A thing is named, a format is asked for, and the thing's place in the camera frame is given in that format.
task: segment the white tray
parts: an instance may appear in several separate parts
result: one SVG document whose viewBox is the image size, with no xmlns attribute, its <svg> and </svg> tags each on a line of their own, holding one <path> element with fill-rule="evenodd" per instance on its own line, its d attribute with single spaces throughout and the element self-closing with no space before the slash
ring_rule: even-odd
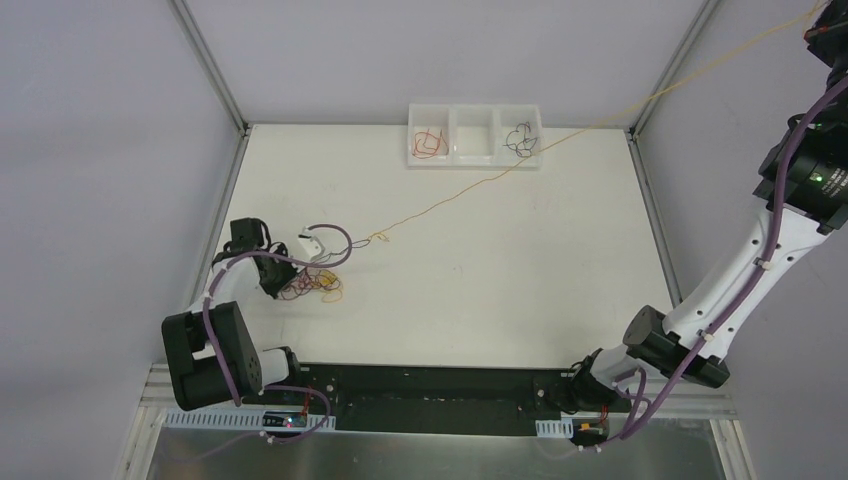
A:
<svg viewBox="0 0 848 480">
<path fill-rule="evenodd" d="M 537 105 L 409 105 L 410 167 L 538 169 L 543 145 Z"/>
</svg>

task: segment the metal frame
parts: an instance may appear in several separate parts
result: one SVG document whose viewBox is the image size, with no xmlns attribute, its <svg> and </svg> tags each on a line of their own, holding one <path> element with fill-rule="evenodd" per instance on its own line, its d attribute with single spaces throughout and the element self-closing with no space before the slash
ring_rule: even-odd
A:
<svg viewBox="0 0 848 480">
<path fill-rule="evenodd" d="M 209 237 L 204 244 L 203 256 L 199 265 L 196 281 L 191 291 L 191 298 L 196 297 L 202 290 L 206 281 L 205 266 L 211 261 L 217 245 L 218 235 L 226 217 L 226 212 L 232 198 L 236 179 L 244 160 L 247 144 L 250 137 L 250 125 L 243 118 L 241 111 L 229 90 L 223 75 L 221 74 L 208 45 L 206 44 L 200 29 L 195 21 L 186 0 L 168 0 L 174 16 L 183 29 L 186 39 L 194 51 L 198 62 L 207 75 L 210 85 L 218 95 L 222 105 L 227 110 L 233 124 L 240 134 L 239 145 L 233 159 L 233 164 L 227 174 L 226 180 L 220 194 L 214 215 L 213 225 Z M 695 19 L 677 49 L 674 52 L 668 66 L 661 75 L 654 92 L 658 92 L 671 84 L 678 73 L 681 65 L 687 58 L 692 46 L 695 44 L 705 25 L 709 22 L 715 9 L 721 0 L 705 0 L 701 5 Z M 638 134 L 645 128 L 658 103 L 654 99 L 646 104 L 637 116 L 627 137 L 630 147 L 633 165 L 639 181 L 639 187 L 651 224 L 651 231 L 657 245 L 663 274 L 668 285 L 669 295 L 673 305 L 682 300 L 677 277 L 671 262 L 668 245 L 662 224 L 662 218 L 656 204 L 651 188 L 648 172 L 642 162 L 639 152 Z M 664 379 L 650 379 L 647 394 L 650 397 L 656 395 L 664 384 Z M 153 453 L 156 448 L 159 431 L 166 420 L 168 409 L 176 406 L 171 387 L 170 374 L 167 365 L 154 364 L 148 375 L 139 408 L 133 421 L 132 430 L 115 478 L 121 480 L 144 479 L 147 477 Z M 235 408 L 231 402 L 220 407 L 224 409 Z M 263 408 L 261 406 L 246 405 L 243 409 Z M 756 479 L 756 473 L 752 467 L 750 455 L 745 445 L 744 436 L 739 421 L 736 420 L 736 411 L 730 395 L 723 389 L 710 390 L 697 385 L 683 384 L 674 390 L 663 407 L 657 412 L 656 418 L 691 418 L 709 419 L 725 475 L 728 479 Z"/>
<path fill-rule="evenodd" d="M 680 44 L 674 50 L 671 60 L 665 67 L 660 79 L 657 81 L 657 85 L 654 87 L 652 95 L 666 89 L 669 85 L 671 85 L 671 82 L 674 81 L 674 78 L 677 76 L 677 72 L 680 71 L 680 67 L 683 65 L 683 62 L 689 57 L 689 52 L 692 51 L 692 47 L 695 45 L 698 37 L 701 36 L 701 32 L 704 31 L 704 27 L 707 26 L 713 16 L 713 13 L 715 13 L 722 1 L 723 0 L 704 0 L 704 3 L 701 4 L 701 8 L 698 9 L 698 13 L 695 15 L 692 23 L 689 24 L 689 28 L 686 29 L 686 34 L 683 35 L 683 39 L 680 40 Z M 636 116 L 636 121 L 633 122 L 631 127 L 631 132 L 635 138 L 638 139 L 639 134 L 641 134 L 645 129 L 645 126 L 651 119 L 651 115 L 654 113 L 654 109 L 656 109 L 659 101 L 660 97 L 651 99 L 645 104 L 645 106 L 642 107 L 639 115 Z"/>
<path fill-rule="evenodd" d="M 757 480 L 739 420 L 711 420 L 710 427 L 727 480 Z"/>
<path fill-rule="evenodd" d="M 660 216 L 659 207 L 657 206 L 654 192 L 651 188 L 648 171 L 645 169 L 645 164 L 642 162 L 642 155 L 639 152 L 639 143 L 634 139 L 632 134 L 627 134 L 627 146 L 630 147 L 630 156 L 633 158 L 633 168 L 636 170 L 636 178 L 639 180 L 639 190 L 642 192 L 642 200 L 645 202 L 645 211 L 648 213 L 648 222 L 651 224 L 651 233 L 654 235 L 654 243 L 657 246 L 657 254 L 660 257 L 660 266 L 662 267 L 663 275 L 665 276 L 665 283 L 668 287 L 668 295 L 671 298 L 671 305 L 676 307 L 683 302 L 683 294 L 680 292 L 680 285 L 677 283 L 677 275 L 674 273 L 671 253 L 668 250 L 668 243 L 665 240 L 665 229 L 663 228 L 662 217 Z"/>
<path fill-rule="evenodd" d="M 212 52 L 209 50 L 209 45 L 203 39 L 203 35 L 200 33 L 200 27 L 197 26 L 197 21 L 195 21 L 194 15 L 192 15 L 191 9 L 188 7 L 188 3 L 186 3 L 186 0 L 168 0 L 168 4 L 171 6 L 174 18 L 180 24 L 180 28 L 182 28 L 192 51 L 194 51 L 198 63 L 203 68 L 203 72 L 206 73 L 206 79 L 209 80 L 209 85 L 212 86 L 212 89 L 215 90 L 215 93 L 221 100 L 221 104 L 227 109 L 227 114 L 230 116 L 233 124 L 235 124 L 239 134 L 244 136 L 247 130 L 247 121 L 245 121 L 244 116 L 241 114 L 233 92 L 227 86 L 224 75 L 221 74 L 221 69 L 218 68 L 218 63 L 215 62 L 215 57 L 212 56 Z"/>
<path fill-rule="evenodd" d="M 210 227 L 210 235 L 203 245 L 203 255 L 200 259 L 200 264 L 195 270 L 194 285 L 188 292 L 187 297 L 183 299 L 184 305 L 190 305 L 195 298 L 200 295 L 203 287 L 206 285 L 207 266 L 212 264 L 212 258 L 215 256 L 215 248 L 218 245 L 218 232 L 224 227 L 224 219 L 227 217 L 227 210 L 230 207 L 230 200 L 233 198 L 233 190 L 236 188 L 236 180 L 238 179 L 239 171 L 241 170 L 244 154 L 247 152 L 247 143 L 250 141 L 250 132 L 248 128 L 239 138 L 236 154 L 233 158 L 233 163 L 230 165 L 230 170 L 224 179 L 224 184 L 221 186 L 218 197 L 218 205 L 215 207 L 215 213 Z"/>
</svg>

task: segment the gray wall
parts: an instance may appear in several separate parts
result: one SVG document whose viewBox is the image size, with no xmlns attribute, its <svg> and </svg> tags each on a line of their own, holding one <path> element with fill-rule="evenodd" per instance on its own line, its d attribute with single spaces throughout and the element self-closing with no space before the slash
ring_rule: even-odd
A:
<svg viewBox="0 0 848 480">
<path fill-rule="evenodd" d="M 0 477 L 109 478 L 236 133 L 164 0 L 0 5 Z"/>
<path fill-rule="evenodd" d="M 405 124 L 411 101 L 466 101 L 573 126 L 649 95 L 702 1 L 189 3 L 251 121 Z"/>
<path fill-rule="evenodd" d="M 812 2 L 727 0 L 686 72 Z M 823 92 L 828 69 L 798 26 L 669 95 L 641 139 L 676 272 L 689 293 L 738 234 L 757 168 Z M 848 232 L 837 232 L 769 294 L 731 348 L 734 400 L 760 478 L 841 478 Z"/>
</svg>

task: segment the black motor joint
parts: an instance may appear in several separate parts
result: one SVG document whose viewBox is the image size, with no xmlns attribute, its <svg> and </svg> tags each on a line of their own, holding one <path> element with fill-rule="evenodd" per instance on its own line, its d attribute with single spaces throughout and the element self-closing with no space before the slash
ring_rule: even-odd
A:
<svg viewBox="0 0 848 480">
<path fill-rule="evenodd" d="M 230 222 L 230 238 L 231 240 L 224 244 L 224 251 L 215 256 L 213 264 L 257 250 L 271 252 L 274 245 L 276 248 L 271 253 L 288 256 L 286 245 L 282 242 L 272 242 L 268 225 L 258 218 L 240 218 Z M 294 265 L 284 260 L 255 256 L 253 261 L 259 270 L 259 286 L 274 298 L 298 273 Z"/>
</svg>

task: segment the white table surface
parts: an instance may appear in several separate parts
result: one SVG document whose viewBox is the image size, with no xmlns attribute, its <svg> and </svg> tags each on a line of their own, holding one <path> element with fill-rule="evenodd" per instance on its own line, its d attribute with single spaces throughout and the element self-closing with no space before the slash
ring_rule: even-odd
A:
<svg viewBox="0 0 848 480">
<path fill-rule="evenodd" d="M 405 142 L 405 126 L 255 126 L 218 250 L 247 216 L 290 248 L 315 223 L 365 238 L 497 173 L 407 169 Z M 389 237 L 334 269 L 339 303 L 257 291 L 242 309 L 257 346 L 288 345 L 304 362 L 564 367 L 618 345 L 643 305 L 670 309 L 622 131 L 579 135 L 541 170 L 510 172 Z"/>
</svg>

